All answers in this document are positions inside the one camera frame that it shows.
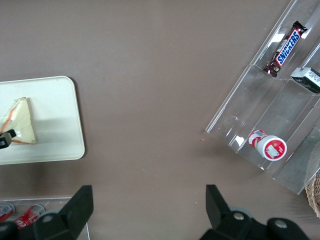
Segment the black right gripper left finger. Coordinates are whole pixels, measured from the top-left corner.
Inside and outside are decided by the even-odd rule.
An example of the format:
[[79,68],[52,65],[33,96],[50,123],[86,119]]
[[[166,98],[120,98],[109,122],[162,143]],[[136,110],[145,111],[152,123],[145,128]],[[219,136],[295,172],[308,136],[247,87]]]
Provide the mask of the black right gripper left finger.
[[93,188],[83,185],[59,212],[47,213],[33,223],[36,240],[76,240],[94,210]]

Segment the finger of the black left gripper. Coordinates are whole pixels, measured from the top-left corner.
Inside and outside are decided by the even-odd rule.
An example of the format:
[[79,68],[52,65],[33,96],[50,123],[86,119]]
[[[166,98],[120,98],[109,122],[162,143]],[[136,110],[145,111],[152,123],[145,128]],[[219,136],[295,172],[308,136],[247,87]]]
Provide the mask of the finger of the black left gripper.
[[13,129],[0,134],[0,149],[5,149],[10,146],[16,133]]

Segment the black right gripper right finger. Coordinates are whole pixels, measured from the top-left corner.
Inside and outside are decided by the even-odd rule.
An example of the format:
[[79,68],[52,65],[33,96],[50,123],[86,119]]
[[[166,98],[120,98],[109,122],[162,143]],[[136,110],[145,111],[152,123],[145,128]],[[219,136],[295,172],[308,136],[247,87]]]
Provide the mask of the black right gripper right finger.
[[205,209],[211,228],[202,240],[245,240],[252,227],[252,219],[241,211],[232,211],[215,184],[205,190]]

